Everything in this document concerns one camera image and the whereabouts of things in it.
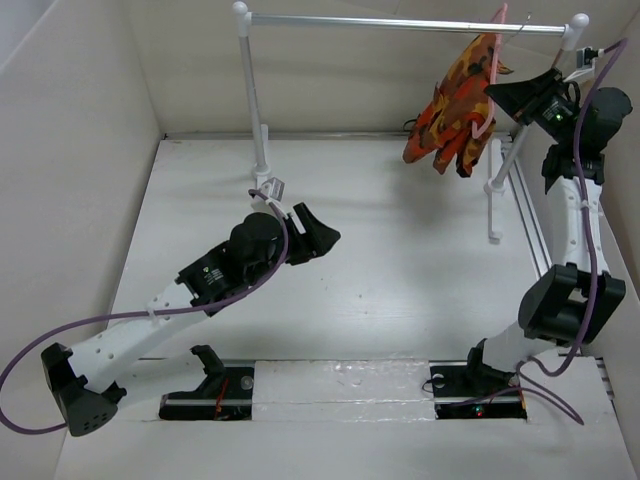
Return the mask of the pink clothes hanger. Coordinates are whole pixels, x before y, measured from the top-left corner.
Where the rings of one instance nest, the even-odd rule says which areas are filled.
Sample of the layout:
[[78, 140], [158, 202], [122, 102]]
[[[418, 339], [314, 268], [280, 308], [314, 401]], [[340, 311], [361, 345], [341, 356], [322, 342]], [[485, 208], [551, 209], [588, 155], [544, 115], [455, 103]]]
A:
[[[508, 8], [509, 8], [508, 3], [504, 2], [502, 6], [496, 11], [491, 21], [493, 23], [497, 22], [501, 25], [504, 25], [506, 23]], [[494, 44], [494, 52], [492, 56], [491, 69], [489, 74], [490, 85], [494, 85], [497, 80], [499, 55], [501, 52], [502, 42], [503, 42], [503, 33], [496, 33], [495, 36], [496, 38], [495, 38], [495, 44]], [[471, 133], [472, 133], [472, 138], [474, 140], [478, 140], [487, 131], [492, 121], [494, 120], [494, 114], [495, 114], [495, 104], [493, 100], [489, 99], [488, 114], [487, 114], [487, 117], [485, 118], [484, 123], [481, 125], [474, 123], [472, 125]]]

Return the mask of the orange camouflage trousers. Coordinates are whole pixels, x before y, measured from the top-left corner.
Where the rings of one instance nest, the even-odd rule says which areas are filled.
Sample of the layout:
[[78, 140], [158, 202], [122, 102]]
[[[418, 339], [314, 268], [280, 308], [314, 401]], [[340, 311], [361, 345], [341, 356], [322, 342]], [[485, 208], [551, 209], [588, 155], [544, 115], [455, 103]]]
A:
[[[478, 139], [472, 138], [472, 125], [483, 124], [488, 114], [489, 74], [495, 33], [477, 35], [449, 67], [433, 97], [416, 117], [409, 131], [402, 160], [413, 164], [432, 154], [433, 168], [444, 174], [454, 164], [462, 178], [472, 175], [494, 132], [496, 120]], [[512, 69], [499, 60], [498, 74]]]

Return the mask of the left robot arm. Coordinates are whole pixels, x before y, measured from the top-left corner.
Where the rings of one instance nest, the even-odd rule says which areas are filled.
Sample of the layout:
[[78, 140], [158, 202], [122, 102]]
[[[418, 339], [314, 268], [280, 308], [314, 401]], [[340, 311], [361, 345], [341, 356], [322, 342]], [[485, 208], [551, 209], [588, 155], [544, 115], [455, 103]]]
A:
[[303, 203], [289, 215], [251, 213], [228, 240], [183, 268], [145, 312], [73, 346], [48, 346], [41, 354], [45, 378], [69, 433], [87, 435], [116, 415], [127, 394], [119, 382], [138, 359], [245, 298], [282, 264], [320, 258], [340, 238]]

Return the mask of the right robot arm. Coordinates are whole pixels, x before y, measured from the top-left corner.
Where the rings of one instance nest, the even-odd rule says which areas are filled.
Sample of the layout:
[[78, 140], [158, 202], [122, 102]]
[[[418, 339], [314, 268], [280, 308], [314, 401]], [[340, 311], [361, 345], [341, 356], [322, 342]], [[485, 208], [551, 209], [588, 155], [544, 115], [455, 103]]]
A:
[[553, 264], [523, 296], [517, 321], [469, 352], [462, 381], [479, 396], [506, 388], [517, 365], [542, 352], [576, 353], [591, 343], [624, 299], [626, 285], [602, 252], [600, 195], [603, 151], [633, 110], [615, 87], [594, 87], [582, 98], [556, 68], [485, 91], [519, 124], [536, 123], [554, 141], [542, 165], [554, 242]]

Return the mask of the white clothes rack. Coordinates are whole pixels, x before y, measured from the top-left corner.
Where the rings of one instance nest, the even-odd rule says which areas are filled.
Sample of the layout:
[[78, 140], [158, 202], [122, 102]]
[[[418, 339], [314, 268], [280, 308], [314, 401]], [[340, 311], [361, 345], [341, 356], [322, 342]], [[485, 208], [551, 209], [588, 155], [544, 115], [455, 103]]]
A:
[[[491, 21], [504, 2], [506, 23]], [[287, 14], [278, 2], [253, 11], [232, 4], [253, 142], [256, 185], [272, 177], [269, 142], [276, 130], [389, 133], [406, 137], [407, 119], [430, 103], [436, 84], [481, 33], [503, 33], [501, 62], [519, 73], [558, 65], [589, 26], [585, 13], [539, 25], [520, 1], [491, 1], [480, 22], [381, 17], [361, 5], [349, 16]]]

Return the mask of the white foam block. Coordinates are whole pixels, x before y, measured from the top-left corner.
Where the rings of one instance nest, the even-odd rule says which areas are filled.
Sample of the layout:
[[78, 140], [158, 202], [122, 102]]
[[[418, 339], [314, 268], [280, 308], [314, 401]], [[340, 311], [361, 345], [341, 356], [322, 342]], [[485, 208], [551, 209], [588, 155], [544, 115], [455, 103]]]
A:
[[418, 423], [435, 419], [423, 389], [429, 365], [413, 359], [260, 361], [252, 419], [259, 422]]

